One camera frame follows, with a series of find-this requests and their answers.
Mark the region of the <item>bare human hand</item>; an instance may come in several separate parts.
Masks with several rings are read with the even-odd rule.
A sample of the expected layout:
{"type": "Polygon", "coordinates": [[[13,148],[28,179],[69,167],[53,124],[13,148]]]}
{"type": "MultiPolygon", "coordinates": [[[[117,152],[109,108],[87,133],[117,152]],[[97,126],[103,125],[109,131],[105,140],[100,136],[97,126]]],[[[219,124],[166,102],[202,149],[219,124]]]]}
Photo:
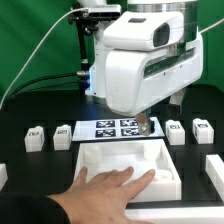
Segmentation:
{"type": "Polygon", "coordinates": [[[109,171],[86,181],[83,167],[71,187],[64,193],[50,195],[68,215],[71,224],[151,224],[131,220],[125,215],[129,201],[144,190],[155,176],[153,169],[126,184],[134,169],[109,171]]]}

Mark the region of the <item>black sleeved forearm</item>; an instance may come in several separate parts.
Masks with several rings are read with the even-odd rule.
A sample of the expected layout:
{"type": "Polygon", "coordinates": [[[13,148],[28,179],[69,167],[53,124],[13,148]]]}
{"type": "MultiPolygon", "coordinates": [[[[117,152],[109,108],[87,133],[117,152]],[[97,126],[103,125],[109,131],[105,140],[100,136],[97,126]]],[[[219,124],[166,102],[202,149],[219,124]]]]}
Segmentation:
{"type": "Polygon", "coordinates": [[[0,224],[71,224],[65,210],[47,196],[0,194],[0,224]]]}

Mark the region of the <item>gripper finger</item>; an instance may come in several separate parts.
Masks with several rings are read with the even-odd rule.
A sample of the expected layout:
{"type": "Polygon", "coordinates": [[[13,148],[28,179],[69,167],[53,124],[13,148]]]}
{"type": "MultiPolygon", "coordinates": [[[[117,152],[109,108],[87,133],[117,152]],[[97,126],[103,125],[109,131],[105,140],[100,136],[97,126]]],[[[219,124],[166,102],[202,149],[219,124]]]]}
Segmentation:
{"type": "Polygon", "coordinates": [[[138,132],[140,135],[149,136],[151,134],[151,121],[145,112],[138,113],[135,116],[138,124],[138,132]]]}
{"type": "Polygon", "coordinates": [[[179,116],[181,114],[184,96],[184,89],[181,89],[170,96],[168,110],[171,116],[179,116]]]}

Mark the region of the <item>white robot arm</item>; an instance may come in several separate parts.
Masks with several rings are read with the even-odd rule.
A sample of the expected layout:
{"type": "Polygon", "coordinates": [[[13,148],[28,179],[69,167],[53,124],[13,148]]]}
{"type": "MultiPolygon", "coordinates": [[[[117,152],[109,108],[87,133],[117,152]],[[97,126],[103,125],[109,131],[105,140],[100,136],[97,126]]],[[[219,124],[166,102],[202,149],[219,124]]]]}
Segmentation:
{"type": "Polygon", "coordinates": [[[149,135],[150,107],[165,98],[180,105],[184,88],[201,77],[198,0],[127,0],[125,12],[107,0],[77,1],[85,18],[99,21],[86,94],[135,117],[139,133],[149,135]]]}

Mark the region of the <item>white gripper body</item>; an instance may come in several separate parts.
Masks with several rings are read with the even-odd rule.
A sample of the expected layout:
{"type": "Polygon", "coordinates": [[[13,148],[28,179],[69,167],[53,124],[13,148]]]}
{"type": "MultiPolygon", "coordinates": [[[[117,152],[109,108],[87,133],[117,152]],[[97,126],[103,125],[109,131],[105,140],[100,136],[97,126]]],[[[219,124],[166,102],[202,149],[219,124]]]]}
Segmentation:
{"type": "Polygon", "coordinates": [[[163,48],[151,52],[112,50],[106,59],[106,102],[114,112],[136,114],[183,89],[201,77],[203,39],[200,33],[186,44],[181,61],[161,66],[163,48]]]}

